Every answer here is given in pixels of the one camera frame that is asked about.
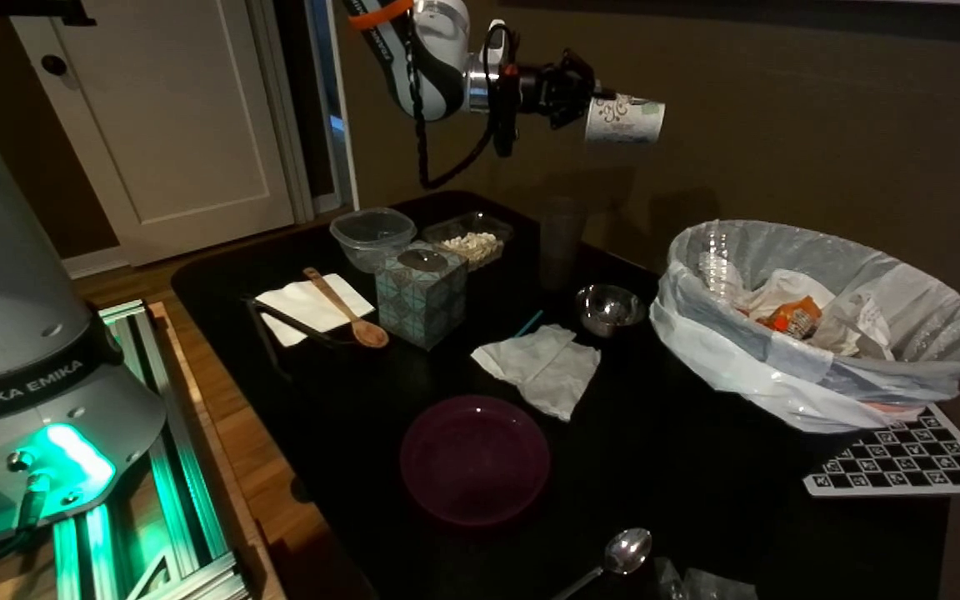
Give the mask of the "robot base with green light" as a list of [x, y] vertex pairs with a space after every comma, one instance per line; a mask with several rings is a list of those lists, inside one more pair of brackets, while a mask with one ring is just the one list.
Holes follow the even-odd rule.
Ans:
[[86, 308], [0, 158], [0, 600], [247, 600], [155, 340]]

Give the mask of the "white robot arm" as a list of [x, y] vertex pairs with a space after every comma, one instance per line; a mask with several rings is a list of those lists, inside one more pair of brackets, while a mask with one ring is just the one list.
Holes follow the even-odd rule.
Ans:
[[[524, 62], [517, 29], [495, 16], [469, 47], [468, 0], [343, 0], [347, 25], [368, 40], [396, 106], [417, 136], [417, 181], [448, 188], [484, 151], [510, 158], [517, 119], [543, 116], [553, 131], [581, 119], [604, 96], [597, 71], [574, 49], [553, 62]], [[428, 128], [454, 115], [479, 115], [479, 140], [443, 174], [431, 169]]]

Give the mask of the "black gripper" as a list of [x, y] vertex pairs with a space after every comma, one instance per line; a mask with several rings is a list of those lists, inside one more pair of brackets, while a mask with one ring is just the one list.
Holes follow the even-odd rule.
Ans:
[[496, 85], [503, 116], [539, 115], [553, 131], [581, 119], [597, 95], [595, 68], [563, 55], [557, 62], [506, 62]]

